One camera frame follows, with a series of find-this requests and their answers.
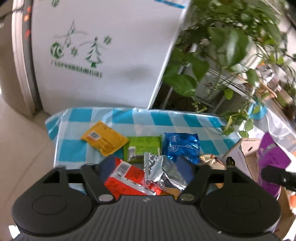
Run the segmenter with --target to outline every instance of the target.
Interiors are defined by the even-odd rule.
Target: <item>purple packet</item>
[[[269,183],[262,179],[261,170],[266,166],[273,166],[281,169],[286,169],[291,163],[287,154],[275,143],[272,136],[269,133],[265,133],[263,136],[258,152],[258,184],[275,198],[277,198],[281,192],[281,186]]]

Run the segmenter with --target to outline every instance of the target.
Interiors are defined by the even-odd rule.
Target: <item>orange light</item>
[[[27,14],[27,15],[24,16],[23,20],[24,20],[24,22],[27,22],[29,19],[30,19],[30,16]]]
[[[31,35],[31,30],[28,29],[25,33],[25,38],[27,39]]]
[[[27,12],[31,13],[32,12],[32,6],[30,5],[29,7],[27,7]]]

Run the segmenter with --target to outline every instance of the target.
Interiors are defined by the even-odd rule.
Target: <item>silver screw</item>
[[[185,202],[190,202],[194,200],[194,196],[190,193],[181,194],[180,199]]]
[[[101,202],[110,202],[113,200],[113,196],[110,194],[102,194],[99,196]]]

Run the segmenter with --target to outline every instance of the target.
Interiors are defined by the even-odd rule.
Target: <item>wicker basket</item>
[[[270,100],[277,97],[274,91],[272,91],[266,84],[263,84],[263,82],[260,81],[260,86],[256,89],[255,94],[261,98],[261,96],[263,96],[266,91],[268,91],[269,95],[263,100]]]

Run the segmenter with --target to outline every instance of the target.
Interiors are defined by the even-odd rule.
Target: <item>green packet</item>
[[[127,137],[129,142],[123,147],[124,160],[129,163],[144,162],[144,152],[161,154],[161,136]]]

